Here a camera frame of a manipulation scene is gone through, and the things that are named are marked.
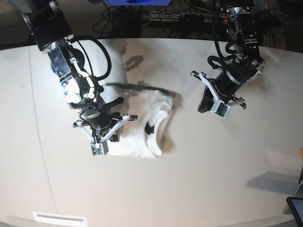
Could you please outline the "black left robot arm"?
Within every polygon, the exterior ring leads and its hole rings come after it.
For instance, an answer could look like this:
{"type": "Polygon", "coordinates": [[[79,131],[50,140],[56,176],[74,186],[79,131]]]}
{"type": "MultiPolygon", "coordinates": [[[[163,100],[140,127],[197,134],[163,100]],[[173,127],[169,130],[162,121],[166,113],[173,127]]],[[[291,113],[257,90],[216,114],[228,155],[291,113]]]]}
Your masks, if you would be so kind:
{"type": "Polygon", "coordinates": [[[226,118],[230,108],[240,105],[246,108],[245,100],[237,98],[237,90],[262,73],[264,59],[261,58],[257,35],[250,10],[251,0],[220,0],[219,7],[211,14],[186,14],[183,19],[193,19],[195,25],[207,23],[214,41],[217,55],[207,58],[208,64],[220,74],[208,78],[204,72],[192,71],[191,76],[205,85],[197,108],[200,113],[214,113],[226,118]]]}

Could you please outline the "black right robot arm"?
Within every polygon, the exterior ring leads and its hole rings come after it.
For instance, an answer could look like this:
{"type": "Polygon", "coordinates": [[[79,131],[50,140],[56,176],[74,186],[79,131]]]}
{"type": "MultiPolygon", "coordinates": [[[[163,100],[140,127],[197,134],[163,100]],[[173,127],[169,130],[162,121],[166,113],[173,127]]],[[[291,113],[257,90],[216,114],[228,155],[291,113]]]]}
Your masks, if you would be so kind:
{"type": "Polygon", "coordinates": [[[89,126],[94,142],[118,140],[119,128],[128,121],[138,119],[137,115],[121,115],[111,110],[124,102],[118,97],[105,102],[101,96],[106,80],[118,63],[111,58],[106,47],[92,36],[74,36],[70,25],[56,0],[11,0],[9,3],[22,13],[40,52],[47,54],[54,74],[64,90],[64,100],[71,109],[79,111],[80,120],[74,127],[89,126]],[[106,59],[106,72],[96,76],[84,66],[91,64],[85,49],[73,47],[74,42],[89,40],[95,43],[106,59]]]}

